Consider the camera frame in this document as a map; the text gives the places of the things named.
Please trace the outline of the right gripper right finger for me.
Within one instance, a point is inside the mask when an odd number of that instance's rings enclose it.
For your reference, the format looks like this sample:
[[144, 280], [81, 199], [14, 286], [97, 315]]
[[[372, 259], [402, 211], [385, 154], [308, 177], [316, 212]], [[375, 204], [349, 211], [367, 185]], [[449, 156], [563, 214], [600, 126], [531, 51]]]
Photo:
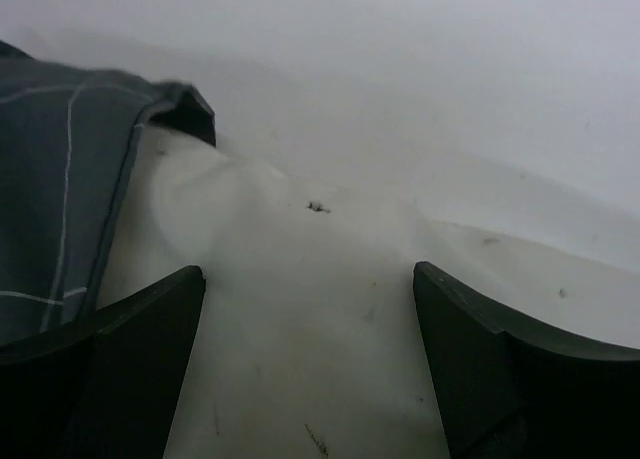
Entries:
[[429, 262], [413, 295], [451, 457], [638, 457], [638, 350], [544, 323]]

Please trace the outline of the dark grey checked pillowcase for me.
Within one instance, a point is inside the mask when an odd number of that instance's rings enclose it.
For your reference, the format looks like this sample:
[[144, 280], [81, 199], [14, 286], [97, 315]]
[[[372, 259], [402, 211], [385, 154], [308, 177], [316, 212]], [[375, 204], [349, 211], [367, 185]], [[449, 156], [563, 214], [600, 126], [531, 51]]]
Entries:
[[1, 340], [90, 312], [145, 126], [216, 140], [182, 82], [80, 69], [1, 47]]

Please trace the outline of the white pillow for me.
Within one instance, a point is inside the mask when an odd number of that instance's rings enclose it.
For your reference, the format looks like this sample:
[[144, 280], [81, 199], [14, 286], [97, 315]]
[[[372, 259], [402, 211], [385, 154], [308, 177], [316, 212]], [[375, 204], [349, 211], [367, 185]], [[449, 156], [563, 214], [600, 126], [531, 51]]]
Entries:
[[207, 281], [168, 458], [444, 458], [412, 293], [429, 261], [572, 332], [639, 343], [639, 269], [141, 135], [99, 303]]

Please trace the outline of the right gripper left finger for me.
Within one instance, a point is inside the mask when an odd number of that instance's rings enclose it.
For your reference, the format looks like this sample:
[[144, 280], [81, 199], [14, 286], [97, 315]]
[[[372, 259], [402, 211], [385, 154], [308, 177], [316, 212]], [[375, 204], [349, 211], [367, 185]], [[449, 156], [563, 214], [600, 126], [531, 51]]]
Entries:
[[203, 272], [188, 266], [2, 346], [2, 457], [162, 457], [203, 298]]

